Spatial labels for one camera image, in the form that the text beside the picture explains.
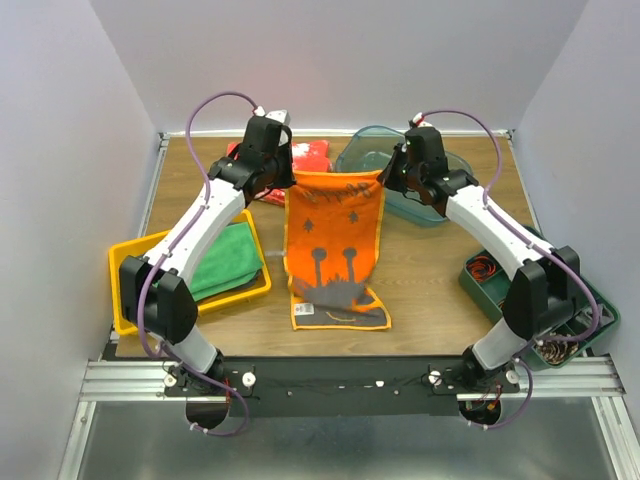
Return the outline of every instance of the wall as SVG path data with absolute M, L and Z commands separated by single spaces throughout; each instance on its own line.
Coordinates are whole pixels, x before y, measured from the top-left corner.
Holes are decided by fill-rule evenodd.
M 51 479 L 157 135 L 86 0 L 3 2 L 0 44 L 0 478 Z
M 609 348 L 640 425 L 640 8 L 591 0 L 516 131 L 518 164 L 545 235 L 572 245 L 620 309 Z
M 91 0 L 151 119 L 182 131 L 223 89 L 287 108 L 295 128 L 406 126 L 459 107 L 515 127 L 585 0 Z M 196 129 L 244 127 L 224 100 Z M 444 116 L 441 128 L 478 128 Z

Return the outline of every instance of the orange towel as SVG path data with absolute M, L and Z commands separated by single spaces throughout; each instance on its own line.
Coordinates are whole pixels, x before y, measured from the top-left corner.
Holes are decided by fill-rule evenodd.
M 296 172 L 287 191 L 284 259 L 294 329 L 391 327 L 366 286 L 384 209 L 378 173 Z

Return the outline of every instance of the white label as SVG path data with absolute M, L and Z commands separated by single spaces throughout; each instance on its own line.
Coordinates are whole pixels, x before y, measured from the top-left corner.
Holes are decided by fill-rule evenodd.
M 293 314 L 296 317 L 299 317 L 301 315 L 313 315 L 313 313 L 313 303 L 296 303 L 293 306 Z

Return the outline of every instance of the gray floor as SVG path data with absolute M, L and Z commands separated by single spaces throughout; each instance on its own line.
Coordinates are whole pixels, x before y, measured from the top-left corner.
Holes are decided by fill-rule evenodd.
M 183 409 L 100 404 L 80 478 L 615 478 L 584 398 L 534 399 L 522 418 L 492 432 L 458 418 L 407 415 L 255 419 L 238 437 L 210 438 L 189 431 Z

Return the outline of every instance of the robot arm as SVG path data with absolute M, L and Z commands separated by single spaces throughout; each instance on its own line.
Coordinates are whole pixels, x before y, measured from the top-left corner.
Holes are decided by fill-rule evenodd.
M 471 233 L 511 280 L 503 318 L 484 338 L 467 348 L 460 368 L 451 374 L 456 377 L 452 380 L 475 387 L 495 375 L 534 337 L 575 315 L 578 287 L 531 246 L 537 245 L 579 273 L 577 254 L 569 247 L 555 249 L 531 234 L 490 198 L 486 197 L 485 203 L 485 191 L 475 178 L 464 170 L 449 170 L 438 130 L 421 124 L 407 131 L 405 143 L 396 145 L 379 181 L 403 194 L 418 192 L 424 205 L 432 206 Z
M 288 123 L 284 110 L 252 117 L 242 143 L 212 165 L 208 185 L 169 234 L 142 258 L 129 256 L 120 266 L 125 318 L 139 323 L 142 301 L 145 330 L 195 371 L 213 379 L 222 376 L 222 355 L 196 326 L 198 307 L 189 285 L 218 235 L 258 193 L 294 184 Z M 154 270 L 145 292 L 143 285 Z

